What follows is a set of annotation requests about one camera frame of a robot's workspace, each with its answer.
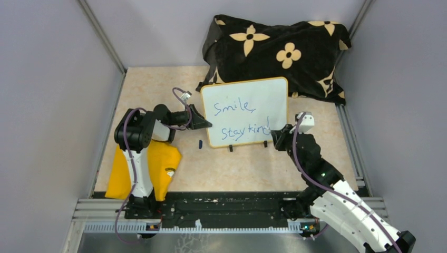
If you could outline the white whiteboard yellow frame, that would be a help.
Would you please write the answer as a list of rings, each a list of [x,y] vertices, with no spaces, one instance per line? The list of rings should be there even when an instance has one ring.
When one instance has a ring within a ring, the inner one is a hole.
[[[270,132],[287,123],[284,77],[207,85],[200,93],[212,148],[270,142]]]

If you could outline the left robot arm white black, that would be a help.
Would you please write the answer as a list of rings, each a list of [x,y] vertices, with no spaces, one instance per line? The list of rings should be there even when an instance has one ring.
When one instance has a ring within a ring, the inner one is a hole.
[[[115,171],[128,167],[130,188],[127,193],[116,190],[110,198],[140,201],[137,211],[145,218],[157,214],[157,202],[166,199],[169,184],[182,160],[179,149],[172,146],[177,131],[212,127],[193,104],[185,110],[172,112],[164,104],[152,111],[128,109],[114,132],[117,151]]]

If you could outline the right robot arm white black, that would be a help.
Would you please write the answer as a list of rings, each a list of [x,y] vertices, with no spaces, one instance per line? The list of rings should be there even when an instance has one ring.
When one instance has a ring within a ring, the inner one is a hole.
[[[280,202],[285,218],[320,219],[358,252],[412,252],[414,235],[399,231],[378,215],[322,157],[313,135],[296,134],[291,124],[270,133],[275,149],[287,152],[307,184],[295,200]]]

